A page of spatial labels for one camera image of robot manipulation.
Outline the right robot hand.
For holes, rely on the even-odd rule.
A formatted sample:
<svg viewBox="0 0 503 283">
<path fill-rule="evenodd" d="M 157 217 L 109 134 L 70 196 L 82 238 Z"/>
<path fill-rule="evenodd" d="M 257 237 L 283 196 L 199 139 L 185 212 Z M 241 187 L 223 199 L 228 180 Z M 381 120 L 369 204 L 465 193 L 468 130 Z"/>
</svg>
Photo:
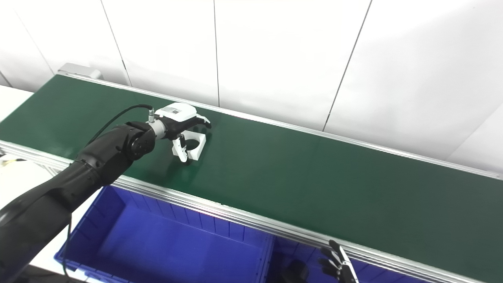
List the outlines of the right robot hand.
<svg viewBox="0 0 503 283">
<path fill-rule="evenodd" d="M 318 258 L 321 270 L 337 280 L 338 283 L 359 283 L 349 256 L 343 247 L 334 240 L 328 241 L 329 247 L 320 249 L 323 257 Z"/>
</svg>

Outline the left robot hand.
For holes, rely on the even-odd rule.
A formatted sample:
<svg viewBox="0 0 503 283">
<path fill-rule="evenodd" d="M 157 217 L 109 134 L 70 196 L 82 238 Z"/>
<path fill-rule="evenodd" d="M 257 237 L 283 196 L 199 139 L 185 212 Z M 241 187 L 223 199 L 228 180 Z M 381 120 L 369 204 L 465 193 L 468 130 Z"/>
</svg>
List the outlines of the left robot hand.
<svg viewBox="0 0 503 283">
<path fill-rule="evenodd" d="M 172 142 L 171 150 L 181 162 L 198 161 L 206 143 L 206 136 L 189 131 L 196 125 L 212 128 L 210 120 L 197 113 L 196 108 L 186 103 L 172 103 L 157 109 L 149 116 L 149 125 L 156 140 L 168 139 Z"/>
</svg>

